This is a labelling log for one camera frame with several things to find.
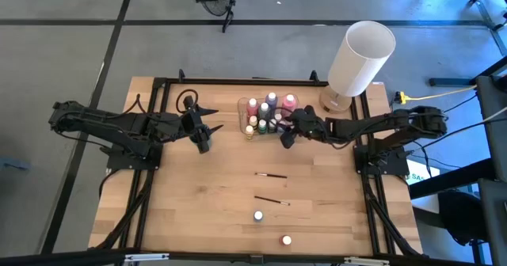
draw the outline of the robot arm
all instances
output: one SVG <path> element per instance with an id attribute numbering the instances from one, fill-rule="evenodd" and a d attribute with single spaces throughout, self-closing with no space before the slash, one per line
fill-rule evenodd
<path id="1" fill-rule="evenodd" d="M 326 118 L 322 120 L 310 105 L 297 108 L 287 117 L 294 126 L 281 136 L 285 148 L 299 135 L 322 143 L 346 144 L 361 135 L 396 130 L 385 139 L 375 141 L 372 154 L 403 146 L 420 138 L 437 139 L 447 132 L 444 116 L 438 108 L 418 106 L 362 120 Z"/>
<path id="2" fill-rule="evenodd" d="M 112 143 L 112 147 L 101 148 L 109 156 L 108 168 L 156 169 L 164 143 L 189 137 L 199 152 L 205 153 L 209 151 L 212 133 L 222 127 L 210 129 L 201 119 L 217 110 L 201 108 L 191 96 L 183 103 L 185 111 L 178 115 L 169 112 L 116 114 L 87 108 L 76 101 L 56 102 L 49 124 L 60 135 L 81 131 Z"/>

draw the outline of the lamp base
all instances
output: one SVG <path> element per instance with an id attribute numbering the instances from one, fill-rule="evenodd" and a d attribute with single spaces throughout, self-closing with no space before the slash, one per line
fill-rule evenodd
<path id="1" fill-rule="evenodd" d="M 326 112 L 340 113 L 349 109 L 350 104 L 352 104 L 352 98 L 341 96 L 334 92 L 331 87 L 326 86 L 320 93 L 318 102 Z"/>

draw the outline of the wooden tabletop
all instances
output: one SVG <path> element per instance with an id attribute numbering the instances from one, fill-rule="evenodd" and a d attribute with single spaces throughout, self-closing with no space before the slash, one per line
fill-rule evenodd
<path id="1" fill-rule="evenodd" d="M 153 78 L 133 78 L 125 107 L 132 105 L 138 93 L 147 107 L 152 82 Z M 203 121 L 210 127 L 224 126 L 213 134 L 212 147 L 206 154 L 199 154 L 188 139 L 164 146 L 160 168 L 154 175 L 143 250 L 372 255 L 363 191 L 353 163 L 353 144 L 335 150 L 327 144 L 298 138 L 286 150 L 276 135 L 259 135 L 247 141 L 239 130 L 238 100 L 262 98 L 269 92 L 294 93 L 299 106 L 313 105 L 321 117 L 349 119 L 350 112 L 324 112 L 318 104 L 318 87 L 182 84 L 171 85 L 167 112 L 176 112 L 176 97 L 188 88 L 199 93 L 200 106 L 219 110 L 203 117 Z M 367 96 L 372 116 L 390 112 L 382 83 L 372 83 Z M 359 97 L 356 100 L 362 115 Z M 259 177 L 254 175 L 256 172 L 285 175 L 288 179 Z M 132 174 L 131 170 L 122 170 L 105 183 L 90 246 L 102 242 L 124 214 Z M 412 247 L 421 251 L 406 184 L 391 176 L 383 176 L 383 184 L 392 221 Z M 255 211 L 264 213 L 261 222 L 254 221 Z M 137 217 L 133 219 L 128 245 L 132 245 L 136 226 Z M 377 230 L 385 251 L 378 219 Z M 280 244 L 283 235 L 292 238 L 290 246 Z"/>

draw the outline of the white cylinder lamp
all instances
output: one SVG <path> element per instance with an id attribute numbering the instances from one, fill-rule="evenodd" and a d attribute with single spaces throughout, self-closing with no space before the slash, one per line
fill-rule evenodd
<path id="1" fill-rule="evenodd" d="M 346 111 L 352 97 L 368 87 L 396 47 L 395 35 L 385 25 L 359 21 L 347 29 L 328 74 L 320 103 L 328 112 Z"/>

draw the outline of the gray floor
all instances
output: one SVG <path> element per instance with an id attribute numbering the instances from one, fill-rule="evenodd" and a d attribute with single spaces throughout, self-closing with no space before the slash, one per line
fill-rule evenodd
<path id="1" fill-rule="evenodd" d="M 237 0 L 238 19 L 481 20 L 467 0 Z M 0 18 L 116 18 L 122 0 L 0 0 Z M 497 16 L 505 4 L 487 2 Z M 132 0 L 128 19 L 212 19 L 193 0 Z M 218 26 L 124 27 L 99 108 L 120 111 L 132 76 L 320 78 L 346 27 Z M 479 27 L 391 28 L 395 53 L 377 74 L 388 93 L 441 93 L 427 79 L 469 78 L 501 58 L 490 33 Z M 0 27 L 0 154 L 32 164 L 27 171 L 3 169 L 0 178 L 0 256 L 38 251 L 73 142 L 49 131 L 54 101 L 90 98 L 112 27 Z M 414 105 L 449 108 L 473 94 L 460 93 Z M 449 130 L 481 119 L 476 100 L 449 113 Z M 487 158 L 482 127 L 428 148 L 431 158 L 466 165 Z M 55 251 L 85 249 L 97 208 L 106 157 L 86 148 Z M 425 253 L 471 260 L 445 230 L 421 226 Z"/>

